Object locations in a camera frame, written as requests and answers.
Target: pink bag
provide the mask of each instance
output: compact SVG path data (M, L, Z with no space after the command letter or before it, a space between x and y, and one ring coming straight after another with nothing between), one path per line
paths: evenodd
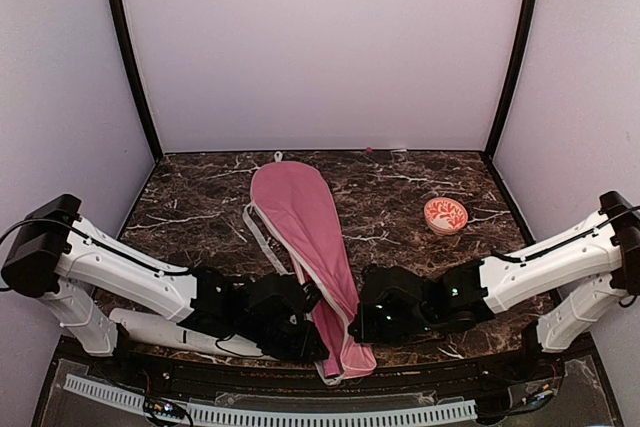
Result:
M371 347L356 344L347 332L358 292L333 197L320 172L299 162L278 161L260 168L251 182L244 221L274 267L287 273L251 220L251 209L289 251L298 281L311 278L324 296L311 313L330 352L328 360L317 364L322 379L335 385L371 374L376 367Z

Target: red patterned bowl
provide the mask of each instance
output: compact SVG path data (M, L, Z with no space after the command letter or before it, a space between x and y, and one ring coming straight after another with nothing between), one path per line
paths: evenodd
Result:
M427 225L438 235L455 234L469 221L469 214L460 202L446 197L431 199L424 206Z

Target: marble table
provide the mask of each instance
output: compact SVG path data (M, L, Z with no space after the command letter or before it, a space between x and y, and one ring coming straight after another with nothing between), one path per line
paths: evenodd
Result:
M452 266L489 255L491 249L508 252L524 246L478 153L284 152L284 159L312 165L329 184L358 288L362 269L372 263L401 265L436 278ZM135 206L122 242L177 265L213 266L224 274L254 277L272 272L242 221L251 178L260 166L272 161L273 152L166 156ZM424 204L437 196L453 198L467 208L469 224L459 234L439 237L426 226ZM290 267L286 251L276 241L270 243ZM102 290L95 299L107 314L115 307L144 310ZM410 368L515 350L523 327L552 308L549 295L540 295L463 334L401 347L376 346L375 355L379 367ZM313 369L310 364L255 359L212 360L146 345L136 350L227 365Z

